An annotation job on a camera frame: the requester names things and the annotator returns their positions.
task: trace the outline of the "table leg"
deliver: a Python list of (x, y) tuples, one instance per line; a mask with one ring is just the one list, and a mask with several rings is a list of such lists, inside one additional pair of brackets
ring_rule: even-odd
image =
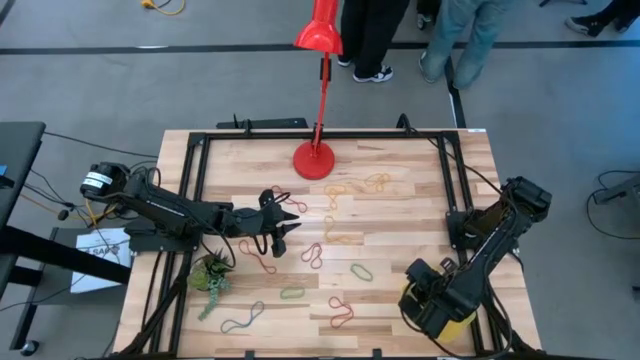
[(128, 267), (78, 249), (45, 240), (11, 226), (5, 226), (0, 237), (0, 254), (15, 254), (120, 284), (129, 282), (131, 269)]

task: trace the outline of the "wooden tabletop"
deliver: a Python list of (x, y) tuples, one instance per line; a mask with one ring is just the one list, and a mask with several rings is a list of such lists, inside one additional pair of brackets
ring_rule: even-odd
[[(162, 187), (170, 191), (178, 191), (188, 135), (188, 131), (165, 132), (158, 167)], [(460, 139), (465, 163), (498, 185), (487, 134), (461, 130)], [(189, 290), (178, 355), (241, 356), (245, 350), (256, 350), (256, 356), (370, 356), (374, 348), (381, 348), (385, 356), (444, 355), (425, 336), (406, 327), (397, 305), (406, 284), (404, 271), (413, 260), (422, 258), (434, 268), (446, 256), (457, 260), (445, 228), (448, 206), (437, 148), (421, 139), (326, 141), (336, 154), (336, 166), (327, 178), (308, 181), (291, 165), (292, 154), (301, 142), (212, 142), (204, 201), (233, 201), (236, 208), (257, 208), (261, 191), (278, 185), (290, 191), (294, 200), (305, 202), (308, 211), (301, 214), (295, 205), (283, 204), (285, 210), (300, 214), (302, 226), (286, 236), (283, 257), (263, 257), (267, 265), (277, 268), (275, 274), (265, 273), (256, 258), (239, 251), (241, 239), (231, 240), (238, 259), (228, 276), (232, 289), (221, 293), (220, 305), (204, 321), (198, 320), (198, 315), (208, 302), (208, 294)], [(197, 163), (194, 161), (189, 194), (193, 193)], [(376, 182), (380, 176), (376, 174), (388, 174), (389, 181)], [(496, 201), (497, 194), (487, 184), (471, 172), (467, 175), (477, 207)], [(458, 204), (463, 204), (457, 181), (454, 185)], [(327, 196), (327, 192), (339, 195)], [(331, 197), (335, 198), (335, 209), (331, 209)], [(327, 216), (335, 220), (333, 228)], [(224, 248), (215, 236), (206, 236), (205, 242), (210, 248)], [(319, 269), (301, 261), (301, 254), (315, 242), (323, 249)], [(202, 254), (201, 249), (194, 259)], [(114, 351), (128, 345), (140, 329), (155, 258), (156, 253), (147, 253), (135, 259)], [(181, 261), (177, 258), (176, 272)], [(350, 270), (354, 263), (370, 271), (373, 280), (358, 279)], [(158, 269), (151, 311), (158, 298), (162, 263)], [(491, 279), (513, 328), (539, 348), (518, 263), (505, 257)], [(282, 300), (280, 291), (287, 286), (303, 286), (304, 297)], [(345, 311), (329, 306), (332, 296), (350, 304), (355, 315), (339, 329), (334, 329), (330, 320)], [(256, 301), (264, 302), (265, 309), (250, 327), (221, 332), (227, 319), (246, 322)], [(160, 350), (168, 348), (172, 317), (173, 305), (165, 318)], [(479, 318), (485, 346), (490, 347), (482, 310)], [(469, 331), (446, 346), (454, 352), (473, 354)]]

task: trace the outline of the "yellow cable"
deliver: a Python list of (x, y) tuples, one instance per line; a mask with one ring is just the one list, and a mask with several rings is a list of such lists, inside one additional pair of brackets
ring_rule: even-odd
[(91, 210), (91, 205), (89, 204), (89, 199), (84, 199), (85, 205), (87, 205), (87, 210), (89, 211), (89, 216), (91, 216), (91, 222), (93, 223), (93, 228), (98, 228), (98, 223), (96, 222), (96, 217), (93, 215), (93, 210)]
[(142, 4), (142, 6), (146, 7), (147, 9), (155, 9), (155, 10), (159, 11), (161, 14), (164, 14), (164, 15), (167, 15), (167, 16), (175, 16), (175, 15), (180, 14), (182, 12), (182, 10), (184, 10), (184, 7), (187, 5), (187, 0), (182, 0), (182, 4), (180, 5), (180, 8), (177, 11), (174, 11), (174, 12), (164, 11), (164, 10), (160, 9), (153, 2), (153, 0), (142, 0), (140, 2), (140, 4)]
[(103, 212), (101, 215), (95, 216), (93, 214), (93, 210), (91, 209), (91, 206), (89, 205), (89, 199), (84, 199), (84, 203), (87, 206), (87, 210), (89, 210), (89, 215), (91, 216), (91, 221), (93, 222), (94, 227), (98, 227), (98, 223), (96, 222), (96, 219), (107, 216), (116, 209), (116, 205), (113, 205), (109, 210)]

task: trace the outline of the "red lamp shade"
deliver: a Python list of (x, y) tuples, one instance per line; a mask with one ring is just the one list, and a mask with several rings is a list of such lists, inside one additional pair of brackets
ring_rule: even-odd
[(300, 31), (295, 46), (342, 55), (342, 39), (336, 29), (338, 0), (315, 0), (311, 22)]

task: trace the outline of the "person's leg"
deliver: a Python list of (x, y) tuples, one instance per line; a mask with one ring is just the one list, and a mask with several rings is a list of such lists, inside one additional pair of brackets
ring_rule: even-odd
[(464, 89), (480, 76), (489, 51), (502, 28), (504, 14), (512, 3), (513, 0), (486, 0), (480, 5), (476, 11), (469, 44), (456, 67), (453, 86)]
[(638, 16), (640, 16), (640, 1), (628, 1), (621, 13), (613, 20), (616, 31), (619, 33), (627, 31)]
[(597, 37), (602, 30), (614, 19), (619, 17), (638, 0), (613, 0), (599, 13), (589, 16), (570, 17), (565, 21), (567, 27), (573, 31), (591, 37)]
[(366, 16), (367, 0), (344, 0), (340, 18), (343, 53), (338, 57), (341, 66), (349, 66), (360, 55)]
[(408, 6), (409, 0), (369, 0), (364, 41), (354, 72), (356, 81), (391, 78), (393, 72), (389, 67), (383, 68), (382, 60)]
[(424, 79), (433, 83), (444, 73), (453, 44), (473, 17), (478, 0), (444, 0), (438, 12), (435, 31), (429, 47), (420, 56), (420, 71)]

